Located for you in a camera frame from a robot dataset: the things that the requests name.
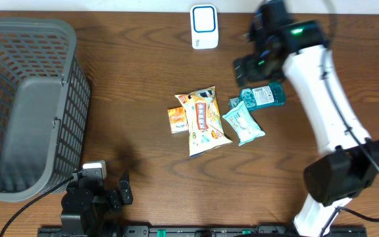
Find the teal mouthwash bottle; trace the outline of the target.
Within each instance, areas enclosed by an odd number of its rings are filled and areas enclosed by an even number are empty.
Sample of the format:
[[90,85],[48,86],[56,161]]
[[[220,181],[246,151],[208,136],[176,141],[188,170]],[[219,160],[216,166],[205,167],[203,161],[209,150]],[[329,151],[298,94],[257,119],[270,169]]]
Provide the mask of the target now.
[[244,102],[249,111],[265,107],[281,106],[286,102],[286,95],[280,83],[273,82],[267,86],[242,89],[240,95],[229,100],[231,109]]

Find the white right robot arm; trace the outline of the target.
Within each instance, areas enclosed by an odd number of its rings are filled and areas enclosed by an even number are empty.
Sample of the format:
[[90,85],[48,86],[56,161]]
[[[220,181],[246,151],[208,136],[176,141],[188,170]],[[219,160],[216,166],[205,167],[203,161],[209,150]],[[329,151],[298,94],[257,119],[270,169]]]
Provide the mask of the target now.
[[315,20],[295,21],[283,1],[263,1],[247,39],[252,54],[236,59],[239,86],[263,80],[289,81],[311,123],[320,159],[305,168],[308,195],[288,234],[327,236],[347,204],[379,176],[379,140],[373,140],[351,108],[332,60],[337,27],[334,6],[330,29]]

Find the yellow snack bag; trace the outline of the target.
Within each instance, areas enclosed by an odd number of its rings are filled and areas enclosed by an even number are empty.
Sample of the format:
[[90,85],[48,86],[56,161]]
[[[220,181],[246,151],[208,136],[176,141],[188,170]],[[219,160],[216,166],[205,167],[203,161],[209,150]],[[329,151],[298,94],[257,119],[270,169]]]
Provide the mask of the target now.
[[186,112],[190,157],[232,143],[223,131],[215,86],[177,94],[175,98]]

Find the grey plastic shopping basket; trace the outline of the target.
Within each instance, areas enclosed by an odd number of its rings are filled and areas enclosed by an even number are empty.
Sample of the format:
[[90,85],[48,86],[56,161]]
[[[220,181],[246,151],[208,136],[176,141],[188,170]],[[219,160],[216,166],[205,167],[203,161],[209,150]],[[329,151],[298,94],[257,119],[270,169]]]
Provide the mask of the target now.
[[80,164],[90,85],[62,20],[0,18],[0,201],[64,190]]

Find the white barcode scanner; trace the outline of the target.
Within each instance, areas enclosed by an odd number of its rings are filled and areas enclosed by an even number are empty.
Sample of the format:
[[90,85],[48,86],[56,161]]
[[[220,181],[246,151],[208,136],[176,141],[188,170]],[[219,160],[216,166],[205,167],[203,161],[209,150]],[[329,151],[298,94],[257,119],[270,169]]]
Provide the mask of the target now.
[[218,13],[214,5],[194,5],[190,9],[191,44],[196,50],[218,46]]

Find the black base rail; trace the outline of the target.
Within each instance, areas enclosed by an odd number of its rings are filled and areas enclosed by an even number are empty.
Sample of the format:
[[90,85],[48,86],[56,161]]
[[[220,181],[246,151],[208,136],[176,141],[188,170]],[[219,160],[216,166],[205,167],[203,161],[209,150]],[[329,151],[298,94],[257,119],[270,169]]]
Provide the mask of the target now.
[[[67,234],[62,228],[39,228],[38,237],[88,236]],[[291,228],[282,225],[260,225],[248,227],[149,227],[149,226],[109,226],[103,227],[99,234],[90,236],[115,237],[233,237],[233,236],[299,236]],[[367,237],[365,227],[331,227],[324,236]]]

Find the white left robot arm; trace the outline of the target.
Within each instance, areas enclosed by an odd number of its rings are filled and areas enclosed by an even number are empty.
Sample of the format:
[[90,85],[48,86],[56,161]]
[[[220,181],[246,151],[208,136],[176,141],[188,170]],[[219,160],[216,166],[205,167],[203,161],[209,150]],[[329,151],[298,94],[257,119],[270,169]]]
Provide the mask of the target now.
[[128,172],[120,177],[117,188],[107,190],[101,168],[78,171],[61,201],[61,236],[122,236],[123,228],[106,216],[122,211],[133,200]]

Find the light blue wipes pack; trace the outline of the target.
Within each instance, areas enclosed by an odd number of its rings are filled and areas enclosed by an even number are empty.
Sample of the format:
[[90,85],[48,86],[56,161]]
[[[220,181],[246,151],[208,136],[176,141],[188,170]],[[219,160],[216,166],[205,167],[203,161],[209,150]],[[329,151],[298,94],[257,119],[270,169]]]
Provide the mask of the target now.
[[251,116],[244,101],[241,101],[236,107],[223,115],[222,118],[235,130],[240,139],[239,146],[265,135],[265,132]]

